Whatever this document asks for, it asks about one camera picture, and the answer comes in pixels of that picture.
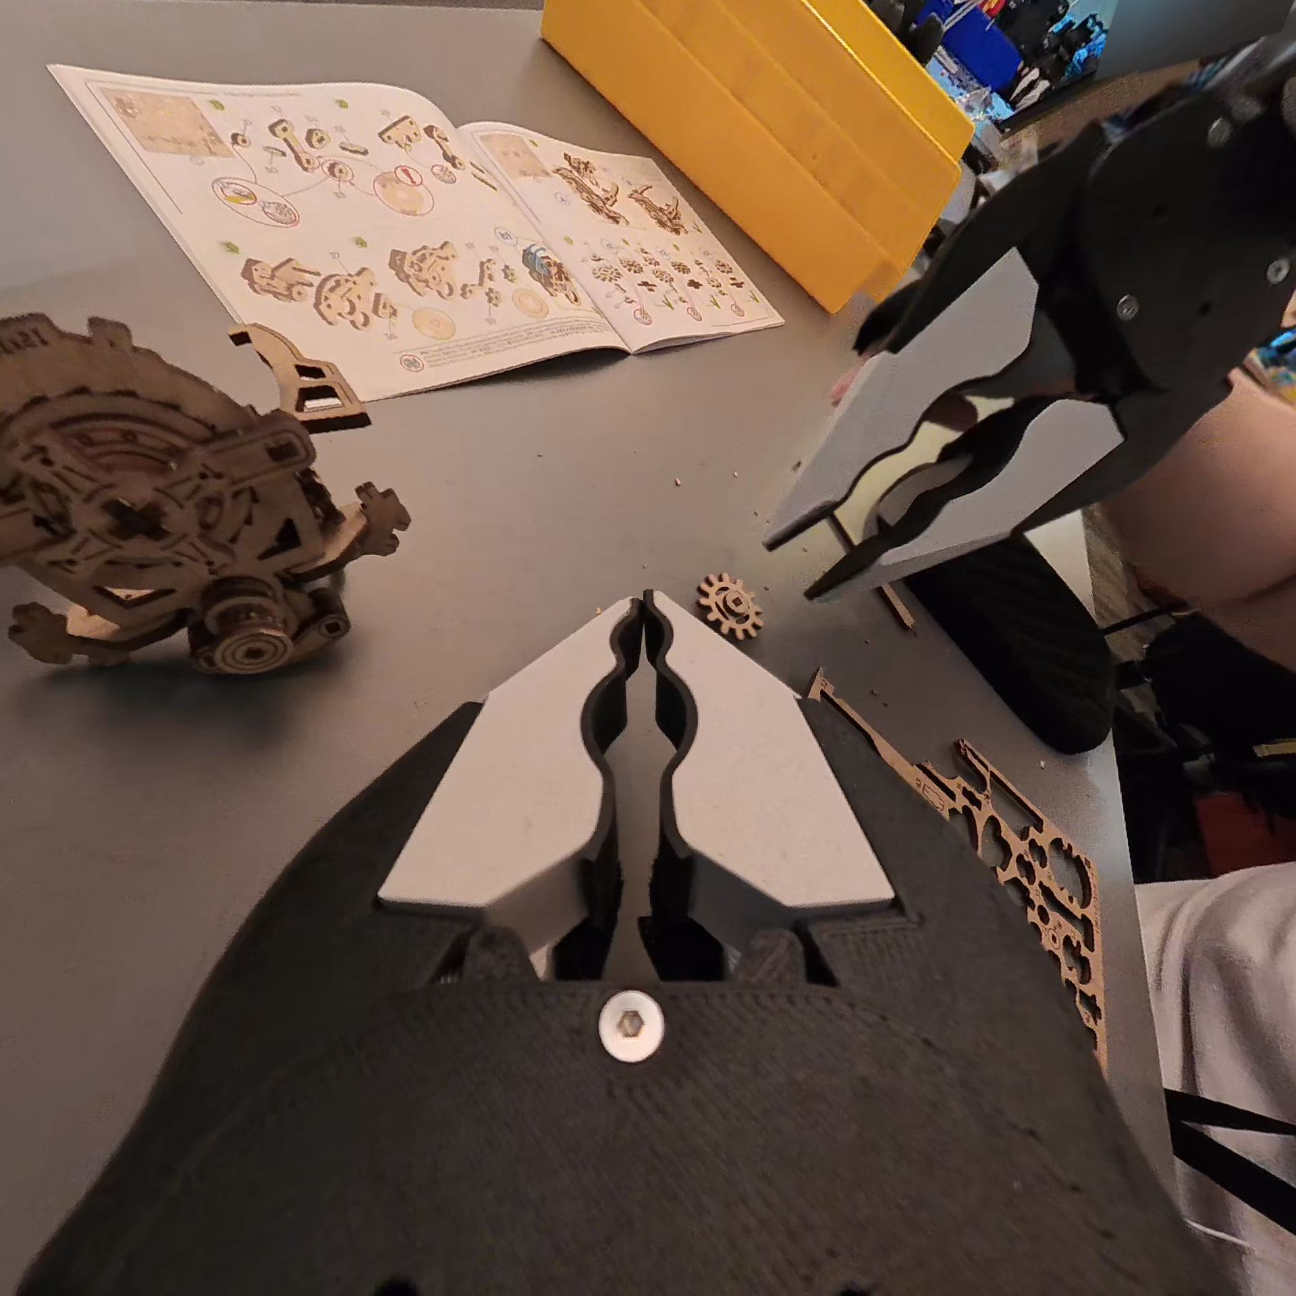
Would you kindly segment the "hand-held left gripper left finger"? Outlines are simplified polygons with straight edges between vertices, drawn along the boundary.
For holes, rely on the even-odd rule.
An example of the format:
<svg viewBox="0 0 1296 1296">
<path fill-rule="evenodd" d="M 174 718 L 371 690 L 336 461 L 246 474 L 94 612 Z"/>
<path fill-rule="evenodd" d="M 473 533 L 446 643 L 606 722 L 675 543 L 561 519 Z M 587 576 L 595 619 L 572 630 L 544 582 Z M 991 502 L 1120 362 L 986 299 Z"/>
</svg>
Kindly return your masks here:
<svg viewBox="0 0 1296 1296">
<path fill-rule="evenodd" d="M 479 705 L 379 904 L 513 932 L 554 980 L 602 980 L 624 872 L 608 753 L 628 725 L 643 602 L 619 601 Z"/>
</svg>

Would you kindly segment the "black quilted cushion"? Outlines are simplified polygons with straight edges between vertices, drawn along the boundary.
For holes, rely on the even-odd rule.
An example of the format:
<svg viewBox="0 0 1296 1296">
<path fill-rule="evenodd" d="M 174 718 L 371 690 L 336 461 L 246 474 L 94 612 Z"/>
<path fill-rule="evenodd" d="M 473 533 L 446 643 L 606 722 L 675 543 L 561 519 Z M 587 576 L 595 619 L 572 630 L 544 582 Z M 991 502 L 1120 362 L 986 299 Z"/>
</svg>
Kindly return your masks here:
<svg viewBox="0 0 1296 1296">
<path fill-rule="evenodd" d="M 1075 591 L 1027 537 L 905 580 L 997 697 L 1058 755 L 1088 755 L 1114 725 L 1116 664 Z"/>
</svg>

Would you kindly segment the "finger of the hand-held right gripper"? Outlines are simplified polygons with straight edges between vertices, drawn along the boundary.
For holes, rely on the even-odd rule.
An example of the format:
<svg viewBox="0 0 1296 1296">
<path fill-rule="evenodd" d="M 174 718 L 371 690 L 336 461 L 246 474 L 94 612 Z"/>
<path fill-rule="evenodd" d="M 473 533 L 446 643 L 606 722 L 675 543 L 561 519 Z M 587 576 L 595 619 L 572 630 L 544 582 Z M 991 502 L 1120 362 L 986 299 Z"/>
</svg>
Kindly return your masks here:
<svg viewBox="0 0 1296 1296">
<path fill-rule="evenodd" d="M 894 526 L 853 548 L 805 599 L 907 580 L 1000 543 L 1123 444 L 1110 411 L 1079 399 L 1028 399 L 993 414 L 986 429 L 956 478 L 919 493 Z"/>
<path fill-rule="evenodd" d="M 913 442 L 941 398 L 1019 362 L 1038 299 L 1027 260 L 1010 250 L 909 344 L 876 355 L 773 509 L 764 548 L 775 552 L 835 513 L 874 465 Z"/>
</svg>

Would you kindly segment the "wooden mechanical model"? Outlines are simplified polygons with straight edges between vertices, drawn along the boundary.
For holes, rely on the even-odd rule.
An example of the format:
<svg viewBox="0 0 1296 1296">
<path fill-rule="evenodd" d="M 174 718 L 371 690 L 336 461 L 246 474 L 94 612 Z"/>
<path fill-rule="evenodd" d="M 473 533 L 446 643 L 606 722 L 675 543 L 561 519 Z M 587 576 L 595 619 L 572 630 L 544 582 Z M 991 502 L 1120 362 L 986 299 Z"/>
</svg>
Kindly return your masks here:
<svg viewBox="0 0 1296 1296">
<path fill-rule="evenodd" d="M 231 340 L 276 377 L 276 411 L 123 323 L 2 321 L 2 567 L 69 602 L 14 610 L 8 636 L 34 660 L 109 668 L 185 634 L 198 671 L 259 677 L 349 636 L 334 576 L 393 556 L 410 513 L 371 483 L 341 507 L 319 479 L 313 435 L 369 425 L 334 364 L 267 327 Z"/>
</svg>

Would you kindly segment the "small wooden gear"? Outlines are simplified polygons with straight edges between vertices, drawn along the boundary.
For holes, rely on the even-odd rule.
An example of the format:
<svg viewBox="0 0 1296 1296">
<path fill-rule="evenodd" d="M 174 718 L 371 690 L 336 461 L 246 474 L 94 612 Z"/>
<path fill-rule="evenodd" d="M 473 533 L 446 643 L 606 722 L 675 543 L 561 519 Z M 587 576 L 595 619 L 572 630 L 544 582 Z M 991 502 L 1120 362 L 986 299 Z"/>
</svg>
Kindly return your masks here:
<svg viewBox="0 0 1296 1296">
<path fill-rule="evenodd" d="M 697 587 L 697 606 L 704 621 L 723 638 L 755 640 L 766 625 L 755 593 L 730 574 L 708 574 Z"/>
</svg>

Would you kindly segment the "yellow plastic bin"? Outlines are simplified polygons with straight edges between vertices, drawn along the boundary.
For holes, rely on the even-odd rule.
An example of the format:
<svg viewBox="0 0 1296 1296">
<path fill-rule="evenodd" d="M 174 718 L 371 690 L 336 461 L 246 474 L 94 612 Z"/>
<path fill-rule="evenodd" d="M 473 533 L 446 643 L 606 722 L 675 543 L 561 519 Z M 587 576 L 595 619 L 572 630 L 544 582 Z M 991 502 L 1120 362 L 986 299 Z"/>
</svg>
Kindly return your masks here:
<svg viewBox="0 0 1296 1296">
<path fill-rule="evenodd" d="M 866 3 L 546 3 L 542 40 L 825 312 L 891 297 L 974 126 Z"/>
</svg>

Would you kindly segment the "open instruction booklet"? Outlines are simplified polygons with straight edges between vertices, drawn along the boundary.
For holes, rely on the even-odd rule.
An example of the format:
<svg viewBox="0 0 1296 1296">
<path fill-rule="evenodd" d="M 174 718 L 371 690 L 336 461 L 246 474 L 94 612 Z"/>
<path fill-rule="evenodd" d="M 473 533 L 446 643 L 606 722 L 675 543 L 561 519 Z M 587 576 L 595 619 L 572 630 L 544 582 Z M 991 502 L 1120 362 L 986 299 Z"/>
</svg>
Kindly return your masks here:
<svg viewBox="0 0 1296 1296">
<path fill-rule="evenodd" d="M 784 325 L 649 157 L 382 85 L 51 74 L 235 321 L 364 403 Z"/>
</svg>

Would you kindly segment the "shelf with colourful items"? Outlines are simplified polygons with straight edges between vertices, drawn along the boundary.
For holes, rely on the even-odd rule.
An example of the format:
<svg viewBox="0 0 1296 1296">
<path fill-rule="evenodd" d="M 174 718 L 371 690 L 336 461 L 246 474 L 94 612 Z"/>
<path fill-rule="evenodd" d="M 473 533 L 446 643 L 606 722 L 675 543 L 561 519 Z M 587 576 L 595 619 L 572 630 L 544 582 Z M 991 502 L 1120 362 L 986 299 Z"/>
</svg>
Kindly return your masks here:
<svg viewBox="0 0 1296 1296">
<path fill-rule="evenodd" d="M 1213 62 L 1295 29 L 1293 3 L 870 3 L 965 103 L 1015 122 L 1110 79 Z"/>
</svg>

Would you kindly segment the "person's right forearm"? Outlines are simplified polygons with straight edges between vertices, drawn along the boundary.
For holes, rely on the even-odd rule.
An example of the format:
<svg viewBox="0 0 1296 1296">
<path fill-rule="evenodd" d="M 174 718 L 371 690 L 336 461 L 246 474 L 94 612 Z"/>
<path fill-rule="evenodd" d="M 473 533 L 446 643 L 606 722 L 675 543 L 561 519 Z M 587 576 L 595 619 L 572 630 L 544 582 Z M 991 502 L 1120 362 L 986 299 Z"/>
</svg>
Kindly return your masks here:
<svg viewBox="0 0 1296 1296">
<path fill-rule="evenodd" d="M 1135 573 L 1295 671 L 1295 409 L 1243 370 L 1142 479 L 1103 506 Z"/>
</svg>

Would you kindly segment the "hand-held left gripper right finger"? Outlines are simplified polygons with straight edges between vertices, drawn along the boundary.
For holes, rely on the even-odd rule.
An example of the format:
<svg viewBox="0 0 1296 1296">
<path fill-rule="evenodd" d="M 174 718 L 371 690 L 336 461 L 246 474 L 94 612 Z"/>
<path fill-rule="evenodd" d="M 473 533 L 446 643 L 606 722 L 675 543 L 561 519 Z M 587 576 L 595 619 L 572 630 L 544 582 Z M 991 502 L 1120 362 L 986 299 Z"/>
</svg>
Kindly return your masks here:
<svg viewBox="0 0 1296 1296">
<path fill-rule="evenodd" d="M 643 595 L 656 723 L 673 746 L 643 947 L 663 982 L 721 982 L 762 932 L 892 911 L 803 699 L 658 591 Z"/>
</svg>

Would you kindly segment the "wooden parts sheet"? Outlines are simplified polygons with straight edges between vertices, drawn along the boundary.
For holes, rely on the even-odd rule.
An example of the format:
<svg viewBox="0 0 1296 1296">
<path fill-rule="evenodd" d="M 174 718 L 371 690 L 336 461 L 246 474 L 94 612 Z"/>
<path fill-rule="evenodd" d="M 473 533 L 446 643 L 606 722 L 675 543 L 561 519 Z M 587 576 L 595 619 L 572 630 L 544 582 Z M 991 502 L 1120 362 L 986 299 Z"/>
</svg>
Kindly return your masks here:
<svg viewBox="0 0 1296 1296">
<path fill-rule="evenodd" d="M 883 763 L 967 837 L 1000 887 L 1013 895 L 1056 965 L 1097 1066 L 1108 1077 L 1107 969 L 1094 861 L 965 738 L 952 744 L 956 770 L 946 774 L 904 757 L 822 669 L 805 697 L 831 705 L 863 733 Z"/>
</svg>

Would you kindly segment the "person's white shirt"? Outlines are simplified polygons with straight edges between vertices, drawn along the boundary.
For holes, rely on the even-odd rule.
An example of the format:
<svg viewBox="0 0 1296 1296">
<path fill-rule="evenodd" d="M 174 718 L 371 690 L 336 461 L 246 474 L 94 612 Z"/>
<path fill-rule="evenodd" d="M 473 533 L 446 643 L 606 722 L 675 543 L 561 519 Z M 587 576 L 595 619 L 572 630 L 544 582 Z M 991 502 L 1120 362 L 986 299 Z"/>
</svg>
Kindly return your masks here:
<svg viewBox="0 0 1296 1296">
<path fill-rule="evenodd" d="M 1295 865 L 1136 898 L 1162 1087 L 1291 1126 Z M 1235 1293 L 1295 1293 L 1295 1235 L 1185 1165 L 1175 1195 Z"/>
</svg>

